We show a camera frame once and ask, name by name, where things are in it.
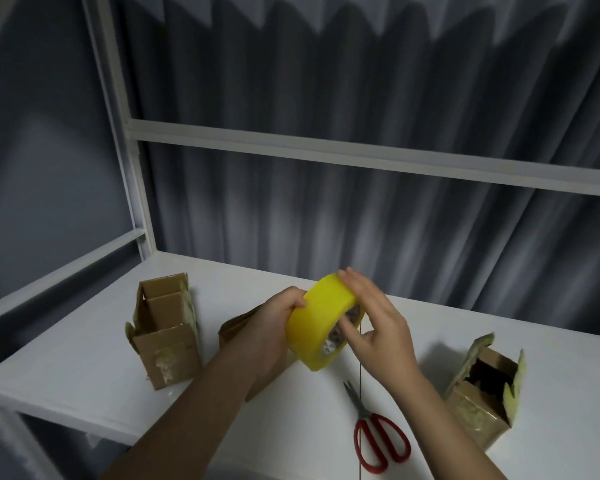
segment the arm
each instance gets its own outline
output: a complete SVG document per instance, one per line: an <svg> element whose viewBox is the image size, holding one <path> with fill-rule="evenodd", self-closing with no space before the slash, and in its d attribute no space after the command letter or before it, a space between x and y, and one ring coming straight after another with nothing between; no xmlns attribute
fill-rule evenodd
<svg viewBox="0 0 600 480"><path fill-rule="evenodd" d="M374 327L361 335L341 319L340 329L362 366L400 407L436 480L506 480L420 372L403 316L362 274L347 268L338 275L362 302Z"/></svg>
<svg viewBox="0 0 600 480"><path fill-rule="evenodd" d="M291 287L267 300L100 480L201 478L254 380L286 352L285 325L294 307L306 306L304 293Z"/></svg>

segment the scissors blade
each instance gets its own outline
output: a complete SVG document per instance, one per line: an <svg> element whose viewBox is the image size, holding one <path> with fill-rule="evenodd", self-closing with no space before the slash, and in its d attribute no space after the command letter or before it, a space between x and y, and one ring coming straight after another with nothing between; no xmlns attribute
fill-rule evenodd
<svg viewBox="0 0 600 480"><path fill-rule="evenodd" d="M369 412L365 405L362 403L362 399L360 399L360 396L358 395L350 381L344 383L344 389L347 390L347 395L349 396L353 405L358 410L358 416L360 416L360 418L368 418L369 416L371 416L371 412Z"/></svg>

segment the white shelving unit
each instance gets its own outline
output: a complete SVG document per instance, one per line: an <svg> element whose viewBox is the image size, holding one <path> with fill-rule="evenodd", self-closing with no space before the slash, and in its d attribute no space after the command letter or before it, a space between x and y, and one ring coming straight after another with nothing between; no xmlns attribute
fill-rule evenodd
<svg viewBox="0 0 600 480"><path fill-rule="evenodd" d="M16 0L0 0L0 20ZM0 299L0 316L23 305L120 247L136 241L143 262L0 364L0 437L37 479L61 476L14 411L133 444L184 385L154 392L122 334L137 282L186 271L198 300L205 360L216 351L220 323L291 285L289 276L157 252L138 141L272 155L367 168L461 178L600 196L600 170L554 166L178 125L131 117L110 0L82 0L109 112L134 229ZM443 344L466 349L496 331L496 348L528 354L520 417L489 454L510 478L600 478L600 337L392 298L408 317L420 359ZM444 363L438 364L439 374ZM296 364L252 403L227 435L217 460L281 479L333 479L360 474L351 444L354 411L343 379L358 381L373 409L400 419L386 393L360 371L350 351L313 374ZM404 421L400 426L410 434ZM412 459L387 477L428 469L414 443Z"/></svg>

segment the red scissors handle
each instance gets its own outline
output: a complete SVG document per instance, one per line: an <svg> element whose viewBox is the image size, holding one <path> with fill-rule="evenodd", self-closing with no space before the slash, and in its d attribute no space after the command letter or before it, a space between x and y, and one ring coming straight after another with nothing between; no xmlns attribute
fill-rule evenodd
<svg viewBox="0 0 600 480"><path fill-rule="evenodd" d="M402 430L400 428L398 428L398 426L393 421L391 421L389 418L385 418L384 416L380 416L380 414L376 414L376 413L371 414L370 420L371 420L371 423L376 428L377 432L380 434L380 438L382 438L384 446L386 446L387 450L389 450L389 454L391 455L391 458L396 463L403 463L403 462L407 461L407 459L411 455L411 444L409 443L409 440L407 439L407 435L405 435L402 432ZM398 453L398 450L396 450L395 446L393 446L393 443L391 442L391 438L389 438L389 435L387 434L384 427L382 426L381 421L387 423L389 426L391 426L393 428L393 430L396 433L398 433L398 435L404 442L404 453L403 454ZM367 441L371 445L371 449L374 451L376 458L380 462L378 465L370 465L362 457L362 451L360 450L360 439L359 439L360 429L366 436ZM373 434L371 433L371 428L369 428L367 421L365 421L364 419L359 419L358 422L356 423L356 428L353 430L353 441L356 446L356 454L358 455L360 464L365 468L366 471L368 471L369 473L373 473L373 474L381 474L381 473L384 473L384 471L386 471L386 469L389 467L389 461L386 459L384 453L382 453L382 450L380 450L380 446L378 446L376 439L374 438Z"/></svg>

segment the cardboard box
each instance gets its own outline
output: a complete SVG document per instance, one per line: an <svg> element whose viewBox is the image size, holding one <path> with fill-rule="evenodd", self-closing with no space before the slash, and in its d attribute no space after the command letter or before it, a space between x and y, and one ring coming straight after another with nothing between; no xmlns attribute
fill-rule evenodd
<svg viewBox="0 0 600 480"><path fill-rule="evenodd" d="M247 323L249 323L250 318L258 311L259 306L256 306L250 312L242 314L236 318L232 318L231 320L224 322L218 331L218 342L220 344L220 349L227 345L238 332L242 330ZM286 371L289 366L291 366L297 357L291 352L291 350L287 350L287 353L280 357L278 361L273 364L271 370L264 375L263 377L256 379L251 389L247 393L246 401L249 402L252 400L257 394L259 394L266 386L271 384L275 378L277 378L282 372Z"/></svg>
<svg viewBox="0 0 600 480"><path fill-rule="evenodd" d="M489 348L494 337L473 341L445 394L451 412L484 451L512 427L527 368L524 351L515 363Z"/></svg>
<svg viewBox="0 0 600 480"><path fill-rule="evenodd" d="M140 282L133 324L125 323L125 334L154 389L195 377L202 362L188 275Z"/></svg>

